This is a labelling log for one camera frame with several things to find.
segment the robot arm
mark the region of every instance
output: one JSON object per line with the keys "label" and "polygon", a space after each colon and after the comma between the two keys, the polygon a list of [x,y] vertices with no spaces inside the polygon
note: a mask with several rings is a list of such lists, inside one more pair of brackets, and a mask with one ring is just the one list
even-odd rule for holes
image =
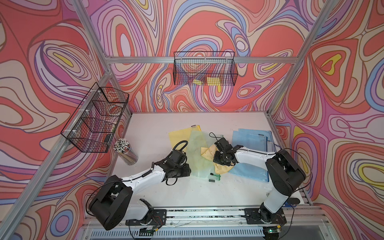
{"label": "robot arm", "polygon": [[215,145],[214,162],[231,166],[236,163],[248,163],[268,171],[273,183],[273,190],[259,209],[261,221],[270,223],[276,217],[276,212],[305,180],[306,175],[291,155],[285,151],[260,152],[251,149],[240,149],[243,146],[232,147],[225,138],[219,139]]}
{"label": "robot arm", "polygon": [[[181,143],[185,145],[176,150]],[[150,169],[130,177],[109,177],[88,208],[106,230],[114,228],[122,220],[138,219],[147,224],[152,218],[153,207],[144,199],[130,204],[132,195],[169,178],[188,177],[191,173],[182,151],[187,141],[179,142],[166,158],[152,162]]]}

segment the psychedelic patterned wall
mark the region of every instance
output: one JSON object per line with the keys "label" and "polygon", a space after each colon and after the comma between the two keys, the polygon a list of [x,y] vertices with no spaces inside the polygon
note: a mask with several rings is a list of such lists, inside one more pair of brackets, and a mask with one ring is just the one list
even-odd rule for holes
{"label": "psychedelic patterned wall", "polygon": [[384,239],[383,39],[383,1],[340,1],[273,114],[345,240]]}
{"label": "psychedelic patterned wall", "polygon": [[[68,0],[0,1],[0,220],[103,72]],[[73,239],[112,157],[69,146],[13,239]]]}
{"label": "psychedelic patterned wall", "polygon": [[[111,0],[87,11],[109,56],[173,56],[233,50],[236,56],[296,56],[322,0]],[[175,86],[173,64],[115,64],[133,112],[265,111],[287,73],[283,64],[238,64],[232,86]]]}

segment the clear plastic container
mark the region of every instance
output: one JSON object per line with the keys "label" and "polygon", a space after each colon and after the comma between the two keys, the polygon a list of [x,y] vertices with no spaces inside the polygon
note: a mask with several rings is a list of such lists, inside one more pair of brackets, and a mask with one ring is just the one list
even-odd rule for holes
{"label": "clear plastic container", "polygon": [[137,154],[132,150],[131,146],[128,146],[126,151],[124,153],[119,153],[120,157],[125,161],[128,165],[133,165],[137,162],[139,157]]}
{"label": "clear plastic container", "polygon": [[216,142],[214,137],[210,137],[208,132],[191,131],[187,149],[187,163],[191,168],[191,175],[199,178],[211,178],[211,173],[215,173],[215,166],[201,156],[201,147],[210,147]]}

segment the black wire basket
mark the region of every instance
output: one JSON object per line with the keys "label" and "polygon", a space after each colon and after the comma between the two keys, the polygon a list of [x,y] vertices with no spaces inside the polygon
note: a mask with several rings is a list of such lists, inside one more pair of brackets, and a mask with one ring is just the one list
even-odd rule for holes
{"label": "black wire basket", "polygon": [[81,152],[108,152],[128,100],[128,93],[116,88],[98,86],[73,128],[65,130],[81,104],[72,114],[61,134]]}
{"label": "black wire basket", "polygon": [[234,86],[238,76],[233,51],[174,52],[175,85]]}

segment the yellow cloth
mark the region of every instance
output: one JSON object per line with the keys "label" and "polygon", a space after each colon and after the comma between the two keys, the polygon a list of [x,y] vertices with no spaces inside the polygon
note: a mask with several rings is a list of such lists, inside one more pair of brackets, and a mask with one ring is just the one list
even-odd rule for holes
{"label": "yellow cloth", "polygon": [[[217,147],[215,144],[212,144],[209,148],[208,147],[201,147],[201,156],[204,157],[205,159],[213,162],[216,151],[217,151]],[[224,174],[233,168],[233,166],[223,166],[223,165],[217,164],[215,162],[213,164],[215,166],[215,173],[216,174]]]}
{"label": "yellow cloth", "polygon": [[[177,130],[177,131],[169,132],[168,136],[169,136],[171,147],[173,148],[180,141],[183,141],[183,140],[189,141],[189,137],[191,135],[191,131],[192,130],[200,131],[201,132],[201,129],[200,129],[199,125],[195,125],[195,126],[192,126],[192,127],[189,127],[189,128],[182,129],[182,130]],[[179,150],[183,146],[184,146],[184,143],[180,144],[176,149]],[[183,149],[184,152],[187,152],[187,147],[185,147]]]}

